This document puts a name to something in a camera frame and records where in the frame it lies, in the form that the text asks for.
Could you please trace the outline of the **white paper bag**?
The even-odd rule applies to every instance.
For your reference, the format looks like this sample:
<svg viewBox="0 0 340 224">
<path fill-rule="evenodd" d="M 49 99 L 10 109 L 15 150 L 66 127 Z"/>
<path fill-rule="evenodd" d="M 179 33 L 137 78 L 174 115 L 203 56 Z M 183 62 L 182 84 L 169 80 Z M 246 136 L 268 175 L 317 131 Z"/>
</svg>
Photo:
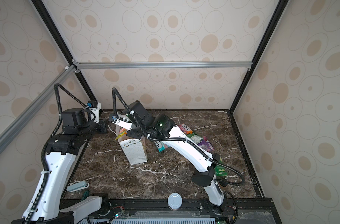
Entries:
<svg viewBox="0 0 340 224">
<path fill-rule="evenodd" d="M 140 140 L 130 138 L 126 136 L 126 134 L 118 137 L 118 135 L 122 133 L 120 126 L 110 124 L 108 128 L 115 134 L 115 141 L 120 145 L 131 165 L 147 162 L 146 144 L 143 137 Z"/>
</svg>

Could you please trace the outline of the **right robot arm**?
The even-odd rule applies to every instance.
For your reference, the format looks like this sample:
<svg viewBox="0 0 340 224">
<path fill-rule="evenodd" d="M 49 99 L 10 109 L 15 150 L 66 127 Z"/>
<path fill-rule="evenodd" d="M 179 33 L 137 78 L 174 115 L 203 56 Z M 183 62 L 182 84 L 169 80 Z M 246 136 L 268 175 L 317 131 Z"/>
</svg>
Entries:
<svg viewBox="0 0 340 224">
<path fill-rule="evenodd" d="M 244 176 L 234 168 L 221 163 L 219 154 L 211 154 L 203 150 L 191 140 L 181 128 L 165 114 L 154 117 L 140 101 L 128 105 L 116 88 L 112 89 L 113 116 L 110 121 L 126 129 L 127 136 L 134 139 L 146 138 L 151 142 L 164 142 L 186 158 L 194 167 L 192 181 L 204 188 L 209 202 L 216 212 L 225 208 L 225 192 L 221 185 L 241 186 L 245 183 Z M 216 177 L 215 169 L 221 166 L 233 172 L 239 182 L 229 182 Z"/>
</svg>

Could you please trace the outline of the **green packet near right arm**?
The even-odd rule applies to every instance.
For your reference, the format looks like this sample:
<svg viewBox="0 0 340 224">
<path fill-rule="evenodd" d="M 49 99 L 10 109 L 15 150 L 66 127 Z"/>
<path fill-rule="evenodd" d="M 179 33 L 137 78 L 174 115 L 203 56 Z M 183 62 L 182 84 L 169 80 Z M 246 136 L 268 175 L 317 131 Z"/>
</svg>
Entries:
<svg viewBox="0 0 340 224">
<path fill-rule="evenodd" d="M 228 173 L 223 166 L 216 165 L 215 167 L 216 177 L 227 177 Z"/>
</svg>

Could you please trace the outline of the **pink fruit candy packet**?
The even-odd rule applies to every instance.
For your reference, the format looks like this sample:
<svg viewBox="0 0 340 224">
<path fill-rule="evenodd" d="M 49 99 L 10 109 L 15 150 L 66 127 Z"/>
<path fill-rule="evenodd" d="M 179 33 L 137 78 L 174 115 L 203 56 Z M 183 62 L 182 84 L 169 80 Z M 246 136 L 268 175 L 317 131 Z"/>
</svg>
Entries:
<svg viewBox="0 0 340 224">
<path fill-rule="evenodd" d="M 121 127 L 118 131 L 116 140 L 118 142 L 122 142 L 122 141 L 125 141 L 127 139 L 129 139 L 129 137 L 127 136 L 127 129 Z"/>
</svg>

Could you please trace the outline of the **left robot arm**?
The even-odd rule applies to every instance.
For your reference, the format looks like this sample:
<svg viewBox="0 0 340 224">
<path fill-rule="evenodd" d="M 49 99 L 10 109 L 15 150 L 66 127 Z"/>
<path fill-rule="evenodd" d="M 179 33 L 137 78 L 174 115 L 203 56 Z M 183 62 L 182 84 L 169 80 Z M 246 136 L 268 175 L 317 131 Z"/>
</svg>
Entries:
<svg viewBox="0 0 340 224">
<path fill-rule="evenodd" d="M 101 104 L 83 103 L 61 84 L 54 85 L 58 123 L 43 146 L 41 178 L 29 206 L 14 224 L 77 224 L 102 207 L 103 198 L 90 197 L 60 209 L 71 167 L 80 148 L 95 134 L 106 134 L 108 121 L 100 117 Z"/>
</svg>

